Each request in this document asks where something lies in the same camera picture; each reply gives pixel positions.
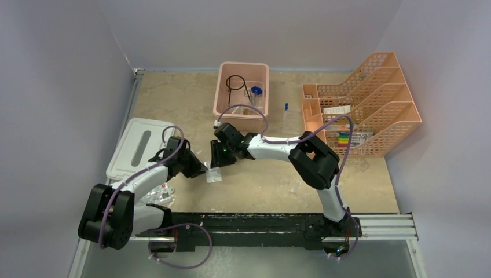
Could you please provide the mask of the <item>white plastic bin lid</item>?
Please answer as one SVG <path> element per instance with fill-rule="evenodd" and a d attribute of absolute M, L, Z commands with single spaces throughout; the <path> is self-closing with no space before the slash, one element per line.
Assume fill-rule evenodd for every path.
<path fill-rule="evenodd" d="M 161 120 L 130 119 L 106 169 L 107 177 L 125 180 L 141 170 L 157 151 L 164 148 L 162 134 L 165 140 L 174 134 L 174 129 L 165 129 L 173 125 Z"/>

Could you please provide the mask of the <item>small white packet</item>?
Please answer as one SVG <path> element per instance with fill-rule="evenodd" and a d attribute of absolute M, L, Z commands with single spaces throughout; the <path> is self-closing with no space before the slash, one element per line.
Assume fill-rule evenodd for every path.
<path fill-rule="evenodd" d="M 214 182 L 222 181 L 221 168 L 220 167 L 211 167 L 208 164 L 205 164 L 207 167 L 206 170 L 206 181 L 211 184 Z"/>

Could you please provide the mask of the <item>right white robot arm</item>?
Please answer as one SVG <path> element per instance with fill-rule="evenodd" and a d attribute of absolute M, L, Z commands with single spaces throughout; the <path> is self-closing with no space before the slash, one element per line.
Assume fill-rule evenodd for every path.
<path fill-rule="evenodd" d="M 340 158 L 315 134 L 306 131 L 291 138 L 243 135 L 232 124 L 216 120 L 214 135 L 216 139 L 210 142 L 212 168 L 230 166 L 242 159 L 289 162 L 302 180 L 317 191 L 327 232 L 338 236 L 347 229 L 347 207 L 337 188 Z"/>

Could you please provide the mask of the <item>clear glass beaker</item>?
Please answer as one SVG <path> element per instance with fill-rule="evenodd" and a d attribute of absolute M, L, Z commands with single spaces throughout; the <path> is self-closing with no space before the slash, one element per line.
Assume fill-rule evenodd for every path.
<path fill-rule="evenodd" d="M 267 109 L 264 103 L 249 103 L 249 105 L 251 106 L 251 108 L 249 108 L 251 115 L 267 114 Z"/>

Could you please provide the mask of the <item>white clay triangle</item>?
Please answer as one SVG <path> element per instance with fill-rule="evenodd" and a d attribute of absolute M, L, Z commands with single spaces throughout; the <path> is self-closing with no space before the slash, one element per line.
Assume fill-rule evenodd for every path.
<path fill-rule="evenodd" d="M 244 115 L 247 107 L 244 104 L 237 104 L 231 110 L 232 115 Z"/>

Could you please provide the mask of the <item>black wire tripod stand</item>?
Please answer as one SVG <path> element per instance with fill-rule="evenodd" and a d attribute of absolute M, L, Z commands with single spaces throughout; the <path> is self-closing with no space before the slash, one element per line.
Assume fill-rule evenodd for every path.
<path fill-rule="evenodd" d="M 232 86 L 232 81 L 233 81 L 233 78 L 239 78 L 240 81 L 242 81 L 242 84 L 239 86 L 239 87 L 233 87 Z M 231 75 L 229 76 L 226 81 L 225 81 L 225 85 L 228 89 L 228 106 L 230 106 L 230 102 L 231 102 L 231 98 L 232 98 L 232 91 L 235 91 L 235 90 L 240 90 L 242 88 L 246 89 L 247 88 L 247 85 L 246 85 L 246 81 L 245 79 L 240 76 L 240 75 Z"/>

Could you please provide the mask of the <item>spatula with blue clip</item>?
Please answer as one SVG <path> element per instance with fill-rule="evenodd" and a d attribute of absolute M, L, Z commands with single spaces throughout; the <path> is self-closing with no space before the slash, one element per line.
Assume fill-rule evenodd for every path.
<path fill-rule="evenodd" d="M 251 103 L 264 103 L 263 90 L 258 86 L 253 86 L 251 89 Z"/>

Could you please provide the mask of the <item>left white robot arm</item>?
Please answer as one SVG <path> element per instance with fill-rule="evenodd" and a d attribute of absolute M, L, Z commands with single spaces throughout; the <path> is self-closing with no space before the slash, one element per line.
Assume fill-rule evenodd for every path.
<path fill-rule="evenodd" d="M 120 250 L 141 232 L 151 230 L 159 237 L 169 235 L 173 228 L 169 208 L 135 204 L 179 174 L 195 178 L 206 171 L 187 139 L 170 137 L 164 148 L 126 180 L 92 187 L 78 227 L 79 238 L 97 243 L 100 248 Z"/>

